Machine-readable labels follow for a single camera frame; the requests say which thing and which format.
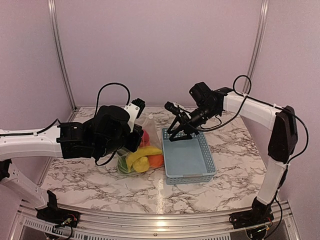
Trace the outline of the green toy bell pepper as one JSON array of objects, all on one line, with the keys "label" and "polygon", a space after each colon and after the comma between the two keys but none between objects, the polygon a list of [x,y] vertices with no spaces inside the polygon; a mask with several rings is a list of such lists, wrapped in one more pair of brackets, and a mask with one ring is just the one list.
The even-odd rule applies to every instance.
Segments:
[{"label": "green toy bell pepper", "polygon": [[131,169],[128,168],[125,156],[118,157],[117,168],[121,174],[128,175],[132,173]]}]

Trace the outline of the red toy apple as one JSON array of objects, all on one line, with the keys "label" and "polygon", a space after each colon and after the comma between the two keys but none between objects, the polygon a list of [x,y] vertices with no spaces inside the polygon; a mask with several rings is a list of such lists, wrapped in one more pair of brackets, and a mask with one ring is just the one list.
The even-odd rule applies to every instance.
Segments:
[{"label": "red toy apple", "polygon": [[140,147],[147,147],[150,145],[150,136],[146,130],[143,130],[143,135],[140,142]]}]

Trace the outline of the yellow toy banana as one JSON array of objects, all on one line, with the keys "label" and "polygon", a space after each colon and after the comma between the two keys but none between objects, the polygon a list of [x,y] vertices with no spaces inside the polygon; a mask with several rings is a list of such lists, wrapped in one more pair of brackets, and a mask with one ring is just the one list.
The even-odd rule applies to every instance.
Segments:
[{"label": "yellow toy banana", "polygon": [[139,147],[136,152],[129,153],[126,157],[126,163],[131,171],[143,173],[150,168],[148,156],[163,155],[163,151],[155,146]]}]

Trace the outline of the orange toy orange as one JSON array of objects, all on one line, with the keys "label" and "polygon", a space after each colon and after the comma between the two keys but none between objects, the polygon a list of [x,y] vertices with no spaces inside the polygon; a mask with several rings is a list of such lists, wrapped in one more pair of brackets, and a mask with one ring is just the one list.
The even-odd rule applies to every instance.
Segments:
[{"label": "orange toy orange", "polygon": [[162,154],[149,155],[148,157],[149,166],[152,168],[159,168],[164,164],[164,156]]}]

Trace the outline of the clear zip top bag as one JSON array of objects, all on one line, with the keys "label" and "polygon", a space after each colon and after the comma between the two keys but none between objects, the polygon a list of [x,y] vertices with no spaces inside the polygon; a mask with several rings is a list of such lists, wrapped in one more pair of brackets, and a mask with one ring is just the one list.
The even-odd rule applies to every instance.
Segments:
[{"label": "clear zip top bag", "polygon": [[138,149],[130,152],[126,148],[117,151],[117,171],[128,177],[160,168],[164,165],[161,141],[152,114],[141,116],[137,124],[142,126],[143,135]]}]

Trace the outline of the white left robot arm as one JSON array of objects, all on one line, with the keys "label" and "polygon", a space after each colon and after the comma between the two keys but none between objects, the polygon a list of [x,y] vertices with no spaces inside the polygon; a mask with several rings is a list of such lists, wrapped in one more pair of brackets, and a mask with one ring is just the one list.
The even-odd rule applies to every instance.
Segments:
[{"label": "white left robot arm", "polygon": [[125,107],[101,106],[94,117],[84,123],[62,122],[42,130],[0,132],[0,183],[42,210],[53,223],[63,219],[63,211],[50,203],[50,194],[27,178],[12,159],[51,157],[86,158],[98,162],[125,147],[135,152],[143,136],[135,123],[142,107],[129,103]]}]

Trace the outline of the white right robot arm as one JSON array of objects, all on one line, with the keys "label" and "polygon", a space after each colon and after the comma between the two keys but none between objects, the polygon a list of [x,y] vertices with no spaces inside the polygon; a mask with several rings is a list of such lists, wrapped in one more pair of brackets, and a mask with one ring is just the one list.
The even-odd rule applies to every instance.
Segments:
[{"label": "white right robot arm", "polygon": [[202,132],[202,124],[212,117],[221,116],[223,112],[250,119],[271,131],[267,172],[256,197],[261,204],[270,204],[298,142],[294,109],[291,106],[282,108],[268,105],[246,94],[235,93],[234,89],[228,87],[211,90],[204,82],[195,84],[189,94],[197,105],[190,113],[183,111],[176,103],[167,102],[164,106],[175,115],[167,130],[172,142],[192,139],[192,134]]}]

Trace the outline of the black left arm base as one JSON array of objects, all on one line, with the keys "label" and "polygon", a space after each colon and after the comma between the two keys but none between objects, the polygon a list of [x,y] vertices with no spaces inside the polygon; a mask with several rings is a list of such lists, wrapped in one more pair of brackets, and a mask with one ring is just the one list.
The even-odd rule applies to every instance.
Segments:
[{"label": "black left arm base", "polygon": [[80,213],[58,207],[56,195],[50,190],[47,190],[46,193],[48,196],[46,205],[43,208],[36,209],[36,217],[40,220],[55,224],[56,228],[65,226],[76,228],[80,219]]}]

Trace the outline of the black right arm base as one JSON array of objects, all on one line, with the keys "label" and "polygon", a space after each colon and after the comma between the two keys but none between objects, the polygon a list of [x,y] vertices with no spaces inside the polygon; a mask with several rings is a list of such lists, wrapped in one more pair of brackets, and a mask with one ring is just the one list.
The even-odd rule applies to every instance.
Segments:
[{"label": "black right arm base", "polygon": [[271,209],[273,202],[274,200],[265,205],[255,197],[250,210],[231,213],[229,222],[233,225],[234,229],[252,227],[271,222],[274,220],[274,215]]}]

